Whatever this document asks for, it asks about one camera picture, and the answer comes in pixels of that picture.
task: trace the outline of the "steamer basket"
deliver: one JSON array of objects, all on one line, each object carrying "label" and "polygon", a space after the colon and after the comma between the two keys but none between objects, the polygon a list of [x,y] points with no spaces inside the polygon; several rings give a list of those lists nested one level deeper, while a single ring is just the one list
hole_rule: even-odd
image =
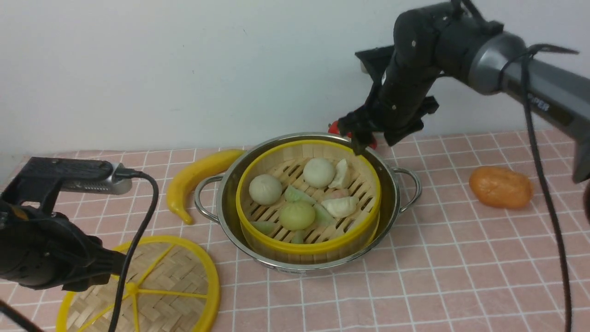
[{"label": "steamer basket", "polygon": [[[278,223],[279,211],[286,204],[284,197],[272,206],[261,206],[250,198],[248,187],[256,176],[271,174],[281,181],[283,192],[292,185],[320,201],[335,189],[316,189],[303,181],[304,166],[316,157],[326,158],[334,165],[341,159],[347,160],[352,173],[349,191],[359,203],[349,217],[337,219],[328,227],[310,226],[305,230],[304,244],[292,244],[293,232]],[[238,215],[248,244],[265,257],[293,264],[335,261],[366,247],[375,236],[380,203],[381,184],[371,163],[342,144],[319,139],[289,142],[261,154],[244,171],[236,192]],[[265,235],[251,224],[261,220],[274,222],[274,231]]]}]

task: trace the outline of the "stainless steel pot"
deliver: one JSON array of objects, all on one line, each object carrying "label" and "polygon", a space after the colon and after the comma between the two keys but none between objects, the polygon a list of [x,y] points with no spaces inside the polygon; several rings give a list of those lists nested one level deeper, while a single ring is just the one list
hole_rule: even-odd
[{"label": "stainless steel pot", "polygon": [[[291,134],[271,139],[257,145],[239,157],[239,159],[237,159],[236,162],[232,164],[232,166],[225,172],[224,175],[209,177],[203,182],[199,183],[195,189],[195,205],[199,212],[201,212],[205,217],[221,225],[221,228],[227,237],[233,244],[236,245],[236,247],[267,268],[277,270],[279,272],[298,275],[330,274],[334,273],[336,270],[339,270],[346,263],[354,261],[355,259],[363,256],[376,245],[378,245],[389,233],[391,226],[395,223],[398,216],[407,210],[420,197],[422,194],[422,185],[418,176],[414,172],[403,168],[391,168],[385,164],[385,162],[376,154],[376,152],[374,152],[372,149],[367,149],[363,153],[363,156],[373,165],[373,167],[375,167],[375,171],[379,175],[382,189],[381,213],[375,240],[373,240],[369,246],[353,255],[328,263],[298,265],[279,262],[263,257],[250,249],[242,233],[240,219],[238,217],[235,203],[235,193],[238,187],[238,182],[240,181],[240,177],[248,165],[250,165],[250,163],[252,163],[262,153],[278,145],[302,139],[321,139],[350,147],[350,140],[347,138],[316,132]],[[416,192],[413,198],[410,199],[410,201],[405,206],[401,206],[397,173],[409,175],[416,184]],[[218,213],[216,216],[213,213],[207,211],[207,209],[203,206],[201,203],[200,194],[207,184],[219,181],[221,181],[221,184],[219,186],[217,197],[214,199]]]}]

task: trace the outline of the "pink tiled tablecloth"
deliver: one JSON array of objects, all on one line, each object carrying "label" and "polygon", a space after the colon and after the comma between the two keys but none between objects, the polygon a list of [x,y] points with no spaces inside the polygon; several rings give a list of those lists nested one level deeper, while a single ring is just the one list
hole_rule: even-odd
[{"label": "pink tiled tablecloth", "polygon": [[[566,242],[575,331],[586,332],[590,227],[582,211],[584,187],[571,182],[573,143],[551,130],[540,131],[538,140]],[[181,236],[212,256],[222,283],[214,331],[563,331],[558,251],[527,142],[525,132],[509,132],[412,136],[393,148],[380,144],[388,163],[419,174],[422,197],[363,259],[336,275],[302,278],[253,262],[194,207],[193,226],[167,211],[163,198],[172,177],[218,149],[59,157],[122,161],[158,180],[162,199],[146,235]],[[467,184],[479,165],[508,165],[529,175],[537,184],[531,205],[519,211],[481,205]],[[410,195],[410,181],[402,185]],[[212,209],[216,190],[211,185],[203,195]],[[62,193],[55,209],[110,248],[131,240],[150,195],[147,183],[135,182],[123,196]],[[62,296],[58,289],[31,291],[0,281],[0,297],[47,331],[54,330]],[[0,331],[18,329],[1,319]]]}]

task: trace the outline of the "red object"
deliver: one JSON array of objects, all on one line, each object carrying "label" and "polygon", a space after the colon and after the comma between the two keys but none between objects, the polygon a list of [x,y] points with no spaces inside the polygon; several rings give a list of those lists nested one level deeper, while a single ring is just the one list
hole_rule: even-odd
[{"label": "red object", "polygon": [[[332,122],[332,124],[330,125],[330,128],[328,128],[328,133],[340,135],[340,130],[338,130],[338,121]],[[347,136],[349,138],[352,138],[352,135],[350,133],[348,133]],[[369,145],[369,147],[372,148],[373,150],[377,149],[377,140],[375,139],[375,137],[373,137],[373,142]]]}]

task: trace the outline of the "yellow lid rim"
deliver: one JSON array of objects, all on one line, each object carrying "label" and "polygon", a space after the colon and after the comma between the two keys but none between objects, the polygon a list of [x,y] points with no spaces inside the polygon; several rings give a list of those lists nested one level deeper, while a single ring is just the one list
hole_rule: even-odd
[{"label": "yellow lid rim", "polygon": [[248,167],[245,169],[244,173],[242,174],[240,181],[238,182],[238,188],[236,190],[236,205],[238,210],[238,217],[240,218],[240,223],[246,228],[246,230],[252,234],[257,240],[262,242],[264,245],[273,248],[275,250],[279,250],[280,252],[288,253],[288,254],[307,254],[307,255],[315,255],[326,253],[329,251],[333,251],[335,249],[341,248],[346,246],[348,243],[354,241],[360,234],[364,233],[368,227],[371,226],[372,222],[375,221],[375,218],[379,214],[379,207],[381,206],[381,182],[379,181],[379,176],[375,171],[373,165],[363,156],[357,156],[362,162],[364,162],[370,169],[371,175],[375,180],[375,205],[369,215],[362,223],[356,226],[350,232],[345,233],[342,236],[339,236],[335,239],[330,239],[328,241],[322,243],[309,243],[309,244],[293,244],[293,243],[286,243],[283,241],[275,240],[272,237],[266,236],[265,234],[261,233],[257,230],[248,220],[246,215],[244,214],[244,209],[242,208],[240,193],[242,192],[244,184],[244,179],[246,178],[246,174],[248,174],[254,165],[256,165],[257,161],[261,160],[262,158],[266,157],[267,155],[276,152],[280,149],[286,147],[292,147],[296,145],[303,145],[303,144],[322,144],[322,145],[331,145],[333,147],[345,150],[347,152],[353,152],[352,149],[336,142],[329,142],[329,141],[322,141],[320,139],[303,139],[301,141],[293,141],[288,142],[285,144],[281,144],[277,147],[269,149],[268,151],[264,152],[258,158],[256,158]]},{"label": "yellow lid rim", "polygon": [[[176,236],[149,236],[144,237],[139,240],[138,245],[144,245],[148,243],[157,243],[157,242],[166,242],[171,243],[173,245],[181,246],[189,251],[191,251],[195,256],[199,258],[203,267],[205,268],[205,272],[207,274],[207,301],[205,302],[205,308],[203,309],[203,313],[201,314],[200,319],[196,322],[194,328],[192,329],[193,332],[203,332],[209,331],[215,324],[215,319],[217,318],[217,312],[219,311],[219,304],[221,302],[221,286],[219,284],[219,275],[217,274],[217,269],[215,268],[215,263],[211,259],[211,257],[207,254],[207,252],[197,245],[194,242],[189,240],[176,237]],[[112,250],[122,252],[129,248],[131,242],[124,243],[122,245],[114,247]],[[57,314],[57,321],[55,322],[55,330],[57,332],[67,332],[67,319],[68,319],[68,312],[70,310],[71,303],[74,299],[74,296],[78,294],[77,292],[68,292],[64,296],[64,299],[61,303],[60,310]]]}]

